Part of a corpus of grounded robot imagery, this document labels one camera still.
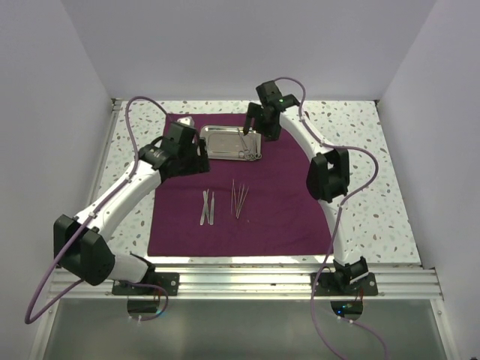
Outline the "thin pointed steel tweezers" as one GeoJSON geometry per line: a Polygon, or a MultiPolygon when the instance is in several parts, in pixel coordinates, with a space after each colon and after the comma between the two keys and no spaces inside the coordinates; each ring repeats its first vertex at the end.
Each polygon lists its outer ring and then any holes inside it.
{"type": "Polygon", "coordinates": [[[241,213],[242,213],[242,209],[243,209],[243,206],[244,206],[244,204],[245,204],[245,200],[246,200],[246,197],[247,197],[247,195],[248,195],[248,191],[249,191],[249,187],[248,187],[248,186],[247,186],[247,187],[244,186],[244,194],[243,194],[243,200],[242,200],[242,204],[241,204],[240,215],[241,215],[241,213]]]}

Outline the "purple cloth wrap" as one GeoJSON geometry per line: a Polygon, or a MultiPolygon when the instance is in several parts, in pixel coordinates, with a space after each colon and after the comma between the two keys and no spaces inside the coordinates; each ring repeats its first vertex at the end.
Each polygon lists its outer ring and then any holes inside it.
{"type": "Polygon", "coordinates": [[[207,173],[166,180],[155,191],[148,255],[249,257],[324,254],[330,232],[308,193],[309,160],[286,131],[264,142],[258,161],[211,160],[207,173]],[[249,187],[240,218],[230,214],[232,180],[249,187]],[[214,225],[200,226],[203,191],[214,191],[214,225]]]}

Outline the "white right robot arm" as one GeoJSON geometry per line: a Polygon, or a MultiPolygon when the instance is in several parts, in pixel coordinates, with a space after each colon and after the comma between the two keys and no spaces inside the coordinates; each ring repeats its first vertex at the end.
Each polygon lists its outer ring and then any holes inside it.
{"type": "Polygon", "coordinates": [[[331,233],[328,252],[333,255],[334,285],[338,292],[351,294],[368,274],[365,258],[349,247],[349,237],[340,225],[341,208],[333,201],[345,200],[350,185],[350,154],[346,147],[331,144],[303,112],[295,95],[283,95],[274,80],[256,87],[259,103],[248,104],[243,133],[255,131],[276,141],[285,130],[305,153],[308,193],[321,206],[331,233]]]}

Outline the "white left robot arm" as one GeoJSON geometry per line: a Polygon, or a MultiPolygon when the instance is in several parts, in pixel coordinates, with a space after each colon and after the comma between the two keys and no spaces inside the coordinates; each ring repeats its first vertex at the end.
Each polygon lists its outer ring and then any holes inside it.
{"type": "Polygon", "coordinates": [[[166,180],[209,170],[206,141],[194,120],[175,120],[165,135],[139,150],[127,172],[88,208],[55,221],[55,259],[92,286],[121,281],[139,294],[150,293],[156,284],[155,267],[141,256],[113,253],[107,242],[137,204],[166,180]]]}

